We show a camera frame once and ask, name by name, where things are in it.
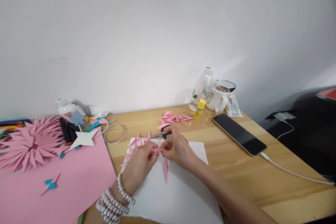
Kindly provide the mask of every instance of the woman's right hand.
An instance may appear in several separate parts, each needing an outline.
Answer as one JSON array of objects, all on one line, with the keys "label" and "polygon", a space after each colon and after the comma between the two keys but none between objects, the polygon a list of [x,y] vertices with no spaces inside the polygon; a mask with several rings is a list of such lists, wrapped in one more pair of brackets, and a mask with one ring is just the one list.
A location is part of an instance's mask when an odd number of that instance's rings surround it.
[{"label": "woman's right hand", "polygon": [[161,144],[161,152],[164,158],[173,160],[185,170],[192,169],[198,157],[189,146],[184,136],[179,134],[176,126],[168,126],[163,130],[165,133],[172,132],[172,135]]}]

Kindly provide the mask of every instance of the white bottle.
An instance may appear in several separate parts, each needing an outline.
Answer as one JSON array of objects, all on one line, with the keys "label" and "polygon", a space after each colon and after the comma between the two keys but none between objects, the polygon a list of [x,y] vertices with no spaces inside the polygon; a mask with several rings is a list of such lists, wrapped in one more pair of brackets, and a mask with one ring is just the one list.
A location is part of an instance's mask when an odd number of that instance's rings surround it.
[{"label": "white bottle", "polygon": [[89,121],[86,113],[76,103],[70,103],[63,98],[55,103],[58,105],[58,113],[70,123],[82,126]]},{"label": "white bottle", "polygon": [[192,94],[191,102],[189,103],[190,109],[196,111],[197,105],[200,100],[207,100],[209,90],[211,88],[212,80],[211,75],[214,68],[207,66],[204,68],[203,74],[198,79],[195,89]]}]

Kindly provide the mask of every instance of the scissors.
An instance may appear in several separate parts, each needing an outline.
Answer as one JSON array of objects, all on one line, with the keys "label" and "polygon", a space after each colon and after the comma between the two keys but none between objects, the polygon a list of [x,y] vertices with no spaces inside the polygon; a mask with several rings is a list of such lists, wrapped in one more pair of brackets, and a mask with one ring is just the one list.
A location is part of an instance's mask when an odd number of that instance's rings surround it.
[{"label": "scissors", "polygon": [[155,138],[155,137],[162,137],[164,139],[167,139],[167,137],[169,137],[172,132],[171,131],[168,131],[167,133],[164,133],[163,130],[164,128],[168,127],[170,125],[167,125],[167,126],[164,126],[162,129],[161,129],[161,132],[159,134],[155,134],[154,136],[151,136],[151,138]]}]

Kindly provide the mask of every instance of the woman's left hand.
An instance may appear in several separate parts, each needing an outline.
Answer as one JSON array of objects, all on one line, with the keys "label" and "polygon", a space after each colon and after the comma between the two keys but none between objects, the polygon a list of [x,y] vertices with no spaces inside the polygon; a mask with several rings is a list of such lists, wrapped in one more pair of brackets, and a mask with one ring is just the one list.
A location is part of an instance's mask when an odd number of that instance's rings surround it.
[{"label": "woman's left hand", "polygon": [[143,146],[135,147],[130,161],[128,162],[123,174],[121,175],[121,183],[125,192],[133,195],[146,179],[153,165],[158,159],[158,153],[151,154],[152,148],[158,145],[148,142]]}]

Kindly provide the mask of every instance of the white mug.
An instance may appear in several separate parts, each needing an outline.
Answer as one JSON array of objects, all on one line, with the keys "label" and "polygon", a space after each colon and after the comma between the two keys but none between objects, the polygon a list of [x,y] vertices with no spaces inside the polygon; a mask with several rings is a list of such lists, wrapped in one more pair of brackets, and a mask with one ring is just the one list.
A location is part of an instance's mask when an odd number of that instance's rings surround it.
[{"label": "white mug", "polygon": [[230,93],[225,94],[223,92],[214,89],[214,87],[211,87],[210,94],[206,101],[206,107],[208,109],[216,111],[216,113],[222,113],[229,101],[228,100],[229,95]]},{"label": "white mug", "polygon": [[217,80],[211,86],[209,96],[206,101],[208,109],[222,113],[228,103],[228,97],[236,89],[236,85],[228,80]]}]

